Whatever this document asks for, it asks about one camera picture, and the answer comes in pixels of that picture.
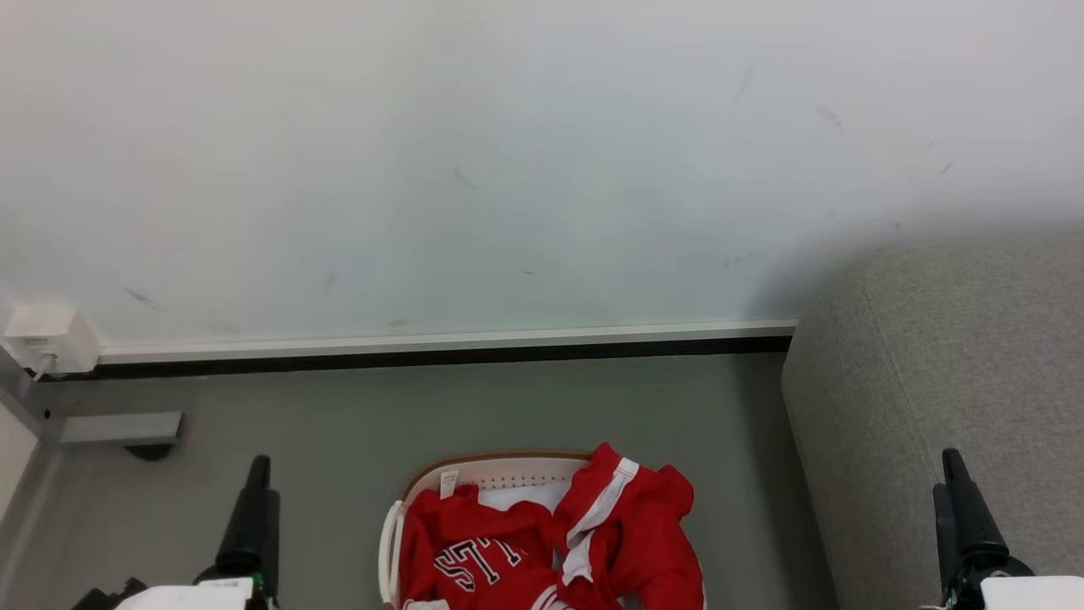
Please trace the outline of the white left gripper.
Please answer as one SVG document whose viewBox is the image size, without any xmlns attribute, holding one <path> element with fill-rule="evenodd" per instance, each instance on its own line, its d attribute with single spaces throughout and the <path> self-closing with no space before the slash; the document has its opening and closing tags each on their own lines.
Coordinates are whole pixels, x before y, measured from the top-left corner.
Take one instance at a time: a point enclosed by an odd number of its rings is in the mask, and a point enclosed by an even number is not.
<svg viewBox="0 0 1084 610">
<path fill-rule="evenodd" d="M 194 585 L 147 586 L 130 577 L 119 593 L 88 590 L 74 609 L 278 609 L 281 497 L 270 486 L 271 459 L 258 455 L 222 537 L 214 568 L 227 576 Z"/>
</svg>

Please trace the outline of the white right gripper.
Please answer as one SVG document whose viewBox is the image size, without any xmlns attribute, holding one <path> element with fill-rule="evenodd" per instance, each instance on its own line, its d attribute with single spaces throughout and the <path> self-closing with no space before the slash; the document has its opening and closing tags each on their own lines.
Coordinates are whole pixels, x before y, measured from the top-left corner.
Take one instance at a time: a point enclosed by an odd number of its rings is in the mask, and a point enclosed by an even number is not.
<svg viewBox="0 0 1084 610">
<path fill-rule="evenodd" d="M 944 482 L 932 495 L 938 575 L 946 587 L 940 603 L 922 609 L 1081 609 L 1081 576 L 1036 576 L 1009 555 L 959 449 L 945 447 L 942 466 Z"/>
</svg>

